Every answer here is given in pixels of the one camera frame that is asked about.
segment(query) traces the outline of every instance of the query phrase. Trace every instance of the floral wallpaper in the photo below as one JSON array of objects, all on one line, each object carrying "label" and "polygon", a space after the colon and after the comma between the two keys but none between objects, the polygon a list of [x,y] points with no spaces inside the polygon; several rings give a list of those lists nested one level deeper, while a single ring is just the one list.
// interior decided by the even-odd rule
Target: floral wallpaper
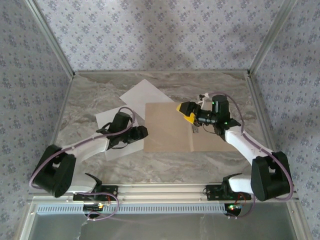
[{"label": "floral wallpaper", "polygon": [[258,69],[277,148],[314,239],[320,239],[320,2],[298,0]]},{"label": "floral wallpaper", "polygon": [[0,240],[11,240],[69,78],[24,1],[0,9]]},{"label": "floral wallpaper", "polygon": [[74,71],[248,69],[283,0],[37,0]]}]

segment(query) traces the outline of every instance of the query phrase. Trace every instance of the table surface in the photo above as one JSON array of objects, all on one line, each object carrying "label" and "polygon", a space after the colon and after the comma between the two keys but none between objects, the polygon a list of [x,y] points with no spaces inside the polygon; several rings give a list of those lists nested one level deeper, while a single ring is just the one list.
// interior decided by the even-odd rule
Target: table surface
[{"label": "table surface", "polygon": [[[125,105],[119,98],[146,79],[175,102],[196,101],[199,94],[223,91],[233,96],[245,130],[262,144],[263,134],[243,73],[82,73],[77,74],[67,99],[56,144],[65,146],[91,136],[95,115]],[[230,104],[232,116],[238,112]],[[138,116],[139,124],[144,121]],[[239,152],[155,152],[143,150],[113,160],[99,153],[81,163],[81,170],[103,183],[221,182],[234,173],[250,173]]]}]

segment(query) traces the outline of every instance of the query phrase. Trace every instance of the purple cable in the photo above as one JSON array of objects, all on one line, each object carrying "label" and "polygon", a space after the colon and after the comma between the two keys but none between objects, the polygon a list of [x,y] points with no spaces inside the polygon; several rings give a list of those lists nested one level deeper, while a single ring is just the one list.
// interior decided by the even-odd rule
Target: purple cable
[{"label": "purple cable", "polygon": [[90,141],[94,141],[95,139],[100,139],[100,138],[105,138],[105,137],[110,137],[110,136],[116,136],[116,135],[120,135],[120,134],[123,134],[124,132],[128,131],[134,124],[135,120],[136,120],[136,115],[134,113],[134,111],[132,111],[131,108],[129,107],[126,107],[126,106],[123,106],[119,109],[118,112],[120,112],[122,109],[127,109],[129,111],[131,111],[132,113],[132,122],[128,125],[128,127],[122,131],[119,131],[119,132],[115,132],[115,133],[108,133],[108,134],[101,134],[101,135],[98,135],[98,136],[95,136],[95,137],[92,137],[92,138],[88,138],[88,139],[85,139],[79,143],[77,143],[76,145],[74,146],[70,146],[70,147],[67,147],[67,148],[64,148],[64,149],[61,149],[60,151],[56,152],[55,154],[51,155],[50,157],[48,157],[35,171],[34,173],[32,174],[30,180],[29,180],[29,187],[30,188],[33,188],[33,189],[41,189],[40,187],[38,186],[34,186],[33,182],[35,180],[35,177],[38,175],[38,173],[52,160],[54,159],[55,157],[59,156],[60,154],[66,152],[66,151],[69,151],[71,150],[72,148],[77,148],[83,144],[86,144]]},{"label": "purple cable", "polygon": [[241,122],[242,122],[242,125],[241,125],[241,134],[242,136],[252,145],[254,146],[255,148],[259,149],[261,152],[263,152],[264,154],[267,154],[270,158],[272,158],[272,160],[279,165],[279,167],[281,168],[281,170],[283,171],[284,175],[286,176],[287,180],[288,180],[288,183],[289,183],[289,186],[290,186],[290,192],[288,194],[287,197],[285,198],[278,198],[276,197],[275,199],[281,201],[281,202],[286,202],[288,201],[289,199],[291,199],[291,197],[293,196],[294,194],[294,184],[292,182],[292,179],[290,177],[290,174],[288,173],[288,171],[286,170],[286,168],[283,166],[283,164],[275,157],[273,156],[271,153],[269,153],[267,150],[265,150],[264,148],[260,148],[256,143],[254,143],[251,139],[249,139],[247,137],[247,135],[244,133],[244,129],[245,129],[245,121],[244,121],[244,118],[241,114],[241,111],[240,111],[240,108],[238,106],[238,104],[236,103],[236,101],[231,97],[229,96],[228,94],[222,92],[222,91],[215,91],[215,92],[211,92],[209,93],[209,95],[216,95],[216,94],[222,94],[222,95],[225,95],[227,96],[228,98],[231,99],[231,101],[234,103],[236,109],[238,110],[238,113],[239,113],[239,116],[240,116],[240,119],[241,119]]},{"label": "purple cable", "polygon": [[77,194],[80,194],[80,195],[89,195],[89,196],[92,196],[92,195],[107,195],[107,196],[110,196],[110,197],[113,197],[114,199],[115,199],[115,201],[116,201],[116,208],[115,208],[115,210],[110,214],[110,215],[108,215],[108,216],[104,216],[104,217],[101,217],[101,218],[90,218],[90,215],[91,214],[94,214],[94,213],[96,213],[96,214],[98,214],[98,215],[102,215],[102,214],[100,214],[99,212],[96,212],[96,211],[91,211],[91,212],[89,212],[88,213],[88,216],[87,216],[87,218],[88,218],[88,220],[91,220],[91,221],[100,221],[100,220],[105,220],[105,219],[108,219],[108,218],[111,218],[113,215],[115,215],[117,212],[118,212],[118,210],[119,210],[119,200],[118,200],[118,198],[115,196],[115,195],[113,195],[113,194],[111,194],[111,193],[108,193],[108,192],[95,192],[95,193],[89,193],[89,192],[77,192]]}]

